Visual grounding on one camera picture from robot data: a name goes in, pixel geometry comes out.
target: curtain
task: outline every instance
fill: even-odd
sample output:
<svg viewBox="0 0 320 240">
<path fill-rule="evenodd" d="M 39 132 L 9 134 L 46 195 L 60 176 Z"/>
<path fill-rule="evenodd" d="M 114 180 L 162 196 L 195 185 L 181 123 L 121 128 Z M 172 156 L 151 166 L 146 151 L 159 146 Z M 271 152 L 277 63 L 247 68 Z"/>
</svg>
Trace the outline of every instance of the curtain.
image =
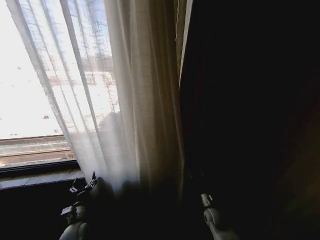
<svg viewBox="0 0 320 240">
<path fill-rule="evenodd" d="M 173 3 L 7 0 L 7 6 L 87 181 L 95 171 L 116 193 L 127 182 L 152 191 L 164 181 L 180 193 Z"/>
</svg>

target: dark wall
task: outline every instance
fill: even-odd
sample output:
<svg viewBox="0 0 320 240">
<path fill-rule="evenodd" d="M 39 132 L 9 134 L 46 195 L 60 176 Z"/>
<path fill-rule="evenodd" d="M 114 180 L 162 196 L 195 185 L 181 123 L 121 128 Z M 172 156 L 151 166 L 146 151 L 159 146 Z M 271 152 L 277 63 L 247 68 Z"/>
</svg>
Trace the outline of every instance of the dark wall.
<svg viewBox="0 0 320 240">
<path fill-rule="evenodd" d="M 193 3 L 180 85 L 186 168 L 205 172 L 242 239 L 320 234 L 318 22 L 310 7 Z"/>
<path fill-rule="evenodd" d="M 1 238 L 57 240 L 66 227 L 60 216 L 74 203 L 71 181 L 0 191 Z"/>
</svg>

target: window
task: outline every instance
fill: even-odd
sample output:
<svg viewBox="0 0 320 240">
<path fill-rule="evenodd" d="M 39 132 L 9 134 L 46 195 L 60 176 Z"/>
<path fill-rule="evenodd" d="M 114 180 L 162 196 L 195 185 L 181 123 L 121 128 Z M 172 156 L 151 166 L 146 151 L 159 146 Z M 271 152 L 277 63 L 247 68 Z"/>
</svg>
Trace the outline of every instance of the window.
<svg viewBox="0 0 320 240">
<path fill-rule="evenodd" d="M 0 6 L 0 168 L 72 160 L 4 2 Z"/>
</svg>

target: window sill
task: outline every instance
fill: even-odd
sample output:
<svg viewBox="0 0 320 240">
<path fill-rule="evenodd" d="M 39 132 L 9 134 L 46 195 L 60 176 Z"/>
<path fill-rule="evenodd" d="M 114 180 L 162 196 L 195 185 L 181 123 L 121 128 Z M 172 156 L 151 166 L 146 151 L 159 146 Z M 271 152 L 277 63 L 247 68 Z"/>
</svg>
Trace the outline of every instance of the window sill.
<svg viewBox="0 0 320 240">
<path fill-rule="evenodd" d="M 71 181 L 76 178 L 84 179 L 84 177 L 85 175 L 80 169 L 69 169 L 54 171 L 50 173 L 4 177 L 0 178 L 0 191 L 12 188 L 30 187 L 40 184 Z"/>
<path fill-rule="evenodd" d="M 76 160 L 0 168 L 0 190 L 70 181 L 85 176 Z"/>
</svg>

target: sheer white curtain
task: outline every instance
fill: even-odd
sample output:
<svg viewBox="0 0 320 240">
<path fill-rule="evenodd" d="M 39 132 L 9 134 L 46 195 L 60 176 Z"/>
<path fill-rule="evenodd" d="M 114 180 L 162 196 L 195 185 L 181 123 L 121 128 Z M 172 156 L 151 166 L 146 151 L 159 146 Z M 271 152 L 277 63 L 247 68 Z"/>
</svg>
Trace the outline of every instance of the sheer white curtain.
<svg viewBox="0 0 320 240">
<path fill-rule="evenodd" d="M 86 178 L 181 190 L 174 6 L 153 0 L 7 0 Z"/>
</svg>

